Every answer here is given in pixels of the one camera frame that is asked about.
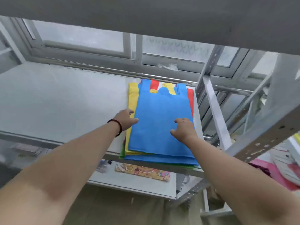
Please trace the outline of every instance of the forearm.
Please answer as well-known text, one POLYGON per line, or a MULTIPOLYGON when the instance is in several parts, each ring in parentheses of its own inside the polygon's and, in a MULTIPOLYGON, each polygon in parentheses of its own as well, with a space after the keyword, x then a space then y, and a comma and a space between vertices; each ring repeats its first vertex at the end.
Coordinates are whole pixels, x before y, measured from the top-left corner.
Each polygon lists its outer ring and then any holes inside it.
POLYGON ((300 208, 299 199, 260 170, 226 155, 202 139, 186 145, 205 172, 205 177, 245 224, 274 220, 300 208))
POLYGON ((57 218, 52 219, 63 219, 118 132, 118 124, 109 122, 57 147, 4 186, 0 191, 0 199, 22 192, 22 196, 8 208, 18 205, 23 211, 33 209, 41 215, 54 208, 59 213, 55 216, 57 218), (34 207, 40 204, 43 208, 34 207))

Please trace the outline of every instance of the person's right hand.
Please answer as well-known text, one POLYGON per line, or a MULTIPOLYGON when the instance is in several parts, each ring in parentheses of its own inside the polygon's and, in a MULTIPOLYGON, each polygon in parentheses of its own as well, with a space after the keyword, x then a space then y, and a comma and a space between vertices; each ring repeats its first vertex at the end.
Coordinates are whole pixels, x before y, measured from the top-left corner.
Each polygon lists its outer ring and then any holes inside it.
POLYGON ((193 123, 188 118, 176 118, 174 122, 177 123, 177 129, 171 130, 171 134, 178 141, 185 144, 190 137, 198 137, 193 123))

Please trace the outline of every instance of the green fabric edge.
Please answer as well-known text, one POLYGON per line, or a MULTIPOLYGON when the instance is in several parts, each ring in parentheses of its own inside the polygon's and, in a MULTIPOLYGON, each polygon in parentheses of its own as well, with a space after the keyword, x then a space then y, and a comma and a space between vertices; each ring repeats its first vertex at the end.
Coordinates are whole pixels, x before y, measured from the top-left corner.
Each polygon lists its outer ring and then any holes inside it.
MULTIPOLYGON (((124 157, 125 157, 125 141, 122 144, 122 150, 121 150, 119 159, 124 159, 124 157)), ((163 163, 163 162, 158 162, 158 164, 171 165, 171 166, 180 166, 180 167, 189 168, 189 169, 193 169, 194 168, 193 165, 182 165, 182 164, 178 164, 178 163, 163 163)))

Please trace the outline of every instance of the person's left hand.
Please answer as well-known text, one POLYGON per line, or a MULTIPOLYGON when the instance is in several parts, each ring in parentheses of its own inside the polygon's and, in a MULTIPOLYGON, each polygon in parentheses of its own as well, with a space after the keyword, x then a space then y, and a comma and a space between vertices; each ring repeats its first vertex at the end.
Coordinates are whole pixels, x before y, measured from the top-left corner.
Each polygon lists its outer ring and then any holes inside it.
POLYGON ((122 125, 122 130, 129 129, 132 125, 138 123, 138 118, 131 118, 130 114, 133 114, 134 111, 130 109, 121 110, 115 115, 113 119, 119 121, 122 125))

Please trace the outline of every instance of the stack of bags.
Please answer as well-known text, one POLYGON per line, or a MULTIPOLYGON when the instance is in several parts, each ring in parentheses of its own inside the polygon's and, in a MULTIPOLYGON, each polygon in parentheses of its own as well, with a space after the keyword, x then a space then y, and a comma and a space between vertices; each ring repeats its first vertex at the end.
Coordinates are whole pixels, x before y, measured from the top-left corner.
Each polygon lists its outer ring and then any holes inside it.
POLYGON ((194 91, 185 84, 163 83, 143 79, 140 84, 129 83, 128 108, 139 122, 126 131, 121 157, 155 163, 198 165, 192 152, 175 139, 176 118, 193 121, 194 91))

